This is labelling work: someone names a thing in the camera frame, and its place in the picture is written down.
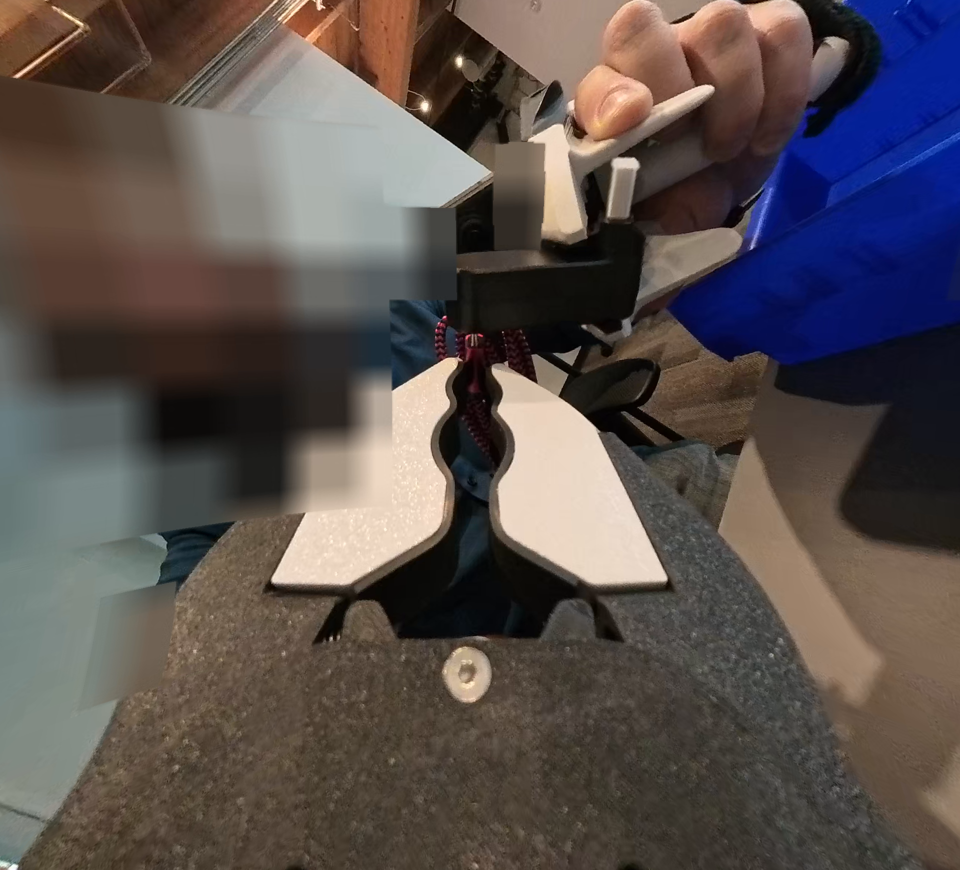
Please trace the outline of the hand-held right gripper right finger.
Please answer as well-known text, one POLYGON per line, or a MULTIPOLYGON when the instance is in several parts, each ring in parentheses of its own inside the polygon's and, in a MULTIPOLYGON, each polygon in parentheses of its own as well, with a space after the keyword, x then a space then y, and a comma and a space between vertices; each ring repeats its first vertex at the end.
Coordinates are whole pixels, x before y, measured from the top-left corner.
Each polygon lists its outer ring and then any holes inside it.
POLYGON ((488 370, 487 384, 502 439, 488 503, 498 543, 572 587, 665 588, 666 570, 596 427, 505 364, 488 370))

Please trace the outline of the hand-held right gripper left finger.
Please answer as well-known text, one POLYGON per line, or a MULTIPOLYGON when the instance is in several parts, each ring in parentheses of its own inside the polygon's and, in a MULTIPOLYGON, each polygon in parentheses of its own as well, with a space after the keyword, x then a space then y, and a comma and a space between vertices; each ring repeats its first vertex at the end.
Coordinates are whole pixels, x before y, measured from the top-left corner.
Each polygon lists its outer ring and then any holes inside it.
POLYGON ((372 502, 306 512, 271 588, 357 595, 444 540, 454 480, 440 442, 459 368, 456 358, 440 360, 391 392, 391 448, 377 456, 372 502))

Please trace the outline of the row of ceiling spotlights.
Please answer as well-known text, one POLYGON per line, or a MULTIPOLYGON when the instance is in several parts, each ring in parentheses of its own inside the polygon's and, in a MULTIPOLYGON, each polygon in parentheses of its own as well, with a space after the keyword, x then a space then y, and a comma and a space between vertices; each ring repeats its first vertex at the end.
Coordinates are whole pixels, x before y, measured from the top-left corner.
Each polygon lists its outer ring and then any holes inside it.
POLYGON ((455 52, 444 63, 437 64, 417 84, 416 108, 426 118, 438 118, 466 84, 463 52, 455 52))

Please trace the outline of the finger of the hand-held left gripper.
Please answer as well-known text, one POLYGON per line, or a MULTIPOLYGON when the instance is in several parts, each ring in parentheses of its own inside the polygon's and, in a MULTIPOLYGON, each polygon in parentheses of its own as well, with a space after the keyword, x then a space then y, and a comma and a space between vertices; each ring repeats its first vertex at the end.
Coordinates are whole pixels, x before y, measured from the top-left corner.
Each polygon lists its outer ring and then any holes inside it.
POLYGON ((630 215, 642 202, 707 168, 700 129, 665 140, 662 132, 698 111, 714 96, 710 84, 699 85, 652 108, 642 123, 618 136, 594 140, 575 131, 573 104, 563 117, 559 108, 542 116, 544 206, 541 237, 573 245, 589 236, 585 180, 610 167, 606 201, 614 204, 614 219, 630 215))
POLYGON ((598 338, 614 343, 630 336, 641 312, 657 300, 692 285, 735 259, 743 239, 736 228, 710 228, 684 234, 645 230, 643 260, 630 315, 598 328, 598 338))

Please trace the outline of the blue plastic bin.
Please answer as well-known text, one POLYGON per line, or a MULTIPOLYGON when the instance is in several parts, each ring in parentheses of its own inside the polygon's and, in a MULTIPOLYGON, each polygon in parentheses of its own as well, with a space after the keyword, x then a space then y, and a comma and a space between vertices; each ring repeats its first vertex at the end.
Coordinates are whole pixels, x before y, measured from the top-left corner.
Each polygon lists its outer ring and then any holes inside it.
POLYGON ((726 360, 819 360, 958 323, 959 0, 846 0, 878 32, 866 92, 795 137, 737 258, 669 308, 726 360))

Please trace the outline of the black power adapter block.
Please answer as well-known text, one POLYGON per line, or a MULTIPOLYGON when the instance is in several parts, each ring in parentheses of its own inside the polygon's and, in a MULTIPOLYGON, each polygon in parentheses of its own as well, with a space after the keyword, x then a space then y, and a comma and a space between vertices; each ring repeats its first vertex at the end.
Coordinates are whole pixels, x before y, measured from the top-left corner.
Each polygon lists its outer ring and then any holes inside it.
POLYGON ((461 334, 487 335, 622 321, 636 305, 644 250, 640 229, 617 223, 571 246, 459 254, 448 323, 461 334))

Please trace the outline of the person's blue shirt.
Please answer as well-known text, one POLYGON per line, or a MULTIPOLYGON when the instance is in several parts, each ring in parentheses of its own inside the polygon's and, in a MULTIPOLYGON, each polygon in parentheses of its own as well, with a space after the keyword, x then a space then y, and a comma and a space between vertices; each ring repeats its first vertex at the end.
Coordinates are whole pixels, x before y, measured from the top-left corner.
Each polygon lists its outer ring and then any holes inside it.
MULTIPOLYGON (((445 315, 441 301, 393 300, 390 303, 391 386, 396 389, 436 360, 435 334, 445 315)), ((451 472, 455 511, 452 554, 441 557, 440 576, 428 576, 427 588, 407 575, 418 562, 373 589, 398 636, 456 638, 534 637, 536 617, 514 600, 495 561, 489 528, 489 491, 494 465, 470 432, 457 426, 451 472)))

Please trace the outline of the person's left hand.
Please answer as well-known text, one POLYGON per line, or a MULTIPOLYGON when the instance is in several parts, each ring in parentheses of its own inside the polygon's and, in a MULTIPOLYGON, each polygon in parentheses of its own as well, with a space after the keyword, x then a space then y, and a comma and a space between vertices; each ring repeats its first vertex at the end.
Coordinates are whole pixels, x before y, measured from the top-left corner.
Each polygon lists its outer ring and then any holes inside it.
POLYGON ((814 43, 791 0, 716 0, 678 24, 631 0, 606 24, 602 56, 577 86, 574 118, 595 141, 639 126, 652 108, 696 86, 711 165, 641 202, 636 219, 667 235, 718 228, 774 170, 809 102, 814 43))

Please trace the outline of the person's grey pants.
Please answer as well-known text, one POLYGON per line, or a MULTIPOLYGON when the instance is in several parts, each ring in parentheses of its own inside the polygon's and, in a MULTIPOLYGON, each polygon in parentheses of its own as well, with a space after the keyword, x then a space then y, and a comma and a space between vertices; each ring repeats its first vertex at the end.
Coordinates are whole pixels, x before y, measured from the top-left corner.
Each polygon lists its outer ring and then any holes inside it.
POLYGON ((638 447, 636 454, 666 486, 719 528, 739 461, 739 450, 701 441, 638 447))

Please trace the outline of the wooden support post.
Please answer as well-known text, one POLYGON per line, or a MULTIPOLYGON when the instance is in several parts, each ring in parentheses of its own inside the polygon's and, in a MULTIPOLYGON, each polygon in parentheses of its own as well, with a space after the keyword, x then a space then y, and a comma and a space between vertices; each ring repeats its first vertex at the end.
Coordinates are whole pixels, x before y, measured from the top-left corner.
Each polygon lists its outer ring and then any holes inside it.
POLYGON ((405 106, 422 0, 348 0, 304 34, 306 41, 353 71, 380 94, 405 106))

